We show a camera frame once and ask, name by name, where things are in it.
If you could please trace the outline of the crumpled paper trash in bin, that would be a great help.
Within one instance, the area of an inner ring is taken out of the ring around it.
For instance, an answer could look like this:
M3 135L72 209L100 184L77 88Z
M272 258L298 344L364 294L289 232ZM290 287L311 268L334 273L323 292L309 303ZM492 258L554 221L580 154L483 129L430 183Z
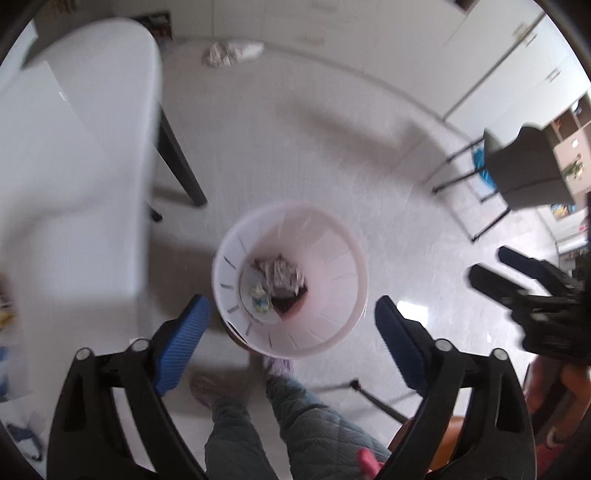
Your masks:
M277 255L246 263L240 274L239 293L256 323L276 326L301 303L308 285L297 263Z

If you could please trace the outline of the white plastic trash bin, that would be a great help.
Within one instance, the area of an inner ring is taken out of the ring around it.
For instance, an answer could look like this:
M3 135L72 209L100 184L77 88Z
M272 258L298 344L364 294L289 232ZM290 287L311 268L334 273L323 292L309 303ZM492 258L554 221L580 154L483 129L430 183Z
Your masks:
M351 229L291 201L252 210L226 232L211 285L239 346L298 359L331 349L355 329L367 310L369 274Z

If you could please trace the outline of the grey chair with black legs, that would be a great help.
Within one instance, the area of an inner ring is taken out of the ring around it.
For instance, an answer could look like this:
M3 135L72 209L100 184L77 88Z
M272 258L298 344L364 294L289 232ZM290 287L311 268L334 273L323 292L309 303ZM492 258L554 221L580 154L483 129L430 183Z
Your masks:
M533 126L523 126L517 137L506 146L503 146L489 130L485 130L480 139L452 154L446 162L450 164L476 146L484 148L485 169L496 184L496 189L481 201L486 202L499 196L505 202L506 208L482 231L470 237L473 243L488 234L514 211L551 205L570 206L575 203L553 147L542 130ZM478 171L473 168L465 175L435 186L432 193L438 194L476 176Z

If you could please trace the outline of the person's legs in grey trousers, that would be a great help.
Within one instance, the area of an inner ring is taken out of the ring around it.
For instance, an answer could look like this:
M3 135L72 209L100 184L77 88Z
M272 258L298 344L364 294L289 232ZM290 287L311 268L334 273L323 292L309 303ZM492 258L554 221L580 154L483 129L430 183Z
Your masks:
M294 377L294 363L263 357L266 399L287 447L294 479L373 479L390 450L329 407ZM206 376L194 376L193 398L211 411L204 447L209 479L276 479L242 393Z

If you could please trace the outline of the blue cloth under chair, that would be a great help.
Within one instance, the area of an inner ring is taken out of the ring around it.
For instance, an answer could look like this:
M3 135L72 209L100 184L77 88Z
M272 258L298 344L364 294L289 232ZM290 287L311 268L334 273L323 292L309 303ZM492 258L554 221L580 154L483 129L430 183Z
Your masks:
M478 176L482 182L491 190L495 190L496 184L493 181L490 173L485 169L485 152L483 147L477 147L472 150L472 161L473 166L478 171Z

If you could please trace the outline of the white round table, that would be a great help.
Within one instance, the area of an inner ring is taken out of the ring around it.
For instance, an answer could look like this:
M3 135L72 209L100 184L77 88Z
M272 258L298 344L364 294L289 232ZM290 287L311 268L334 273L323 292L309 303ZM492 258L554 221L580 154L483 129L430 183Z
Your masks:
M1 269L16 303L20 395L54 407L77 349L139 331L158 47L107 19L1 68Z

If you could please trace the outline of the white cloth on floor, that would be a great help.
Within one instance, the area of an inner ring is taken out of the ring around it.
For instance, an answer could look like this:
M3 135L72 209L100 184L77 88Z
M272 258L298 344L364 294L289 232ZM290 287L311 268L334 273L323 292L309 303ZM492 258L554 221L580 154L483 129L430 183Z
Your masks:
M221 68L252 62L259 59L265 49L263 42L259 41L217 41L205 50L204 56L202 56L202 64L211 68Z

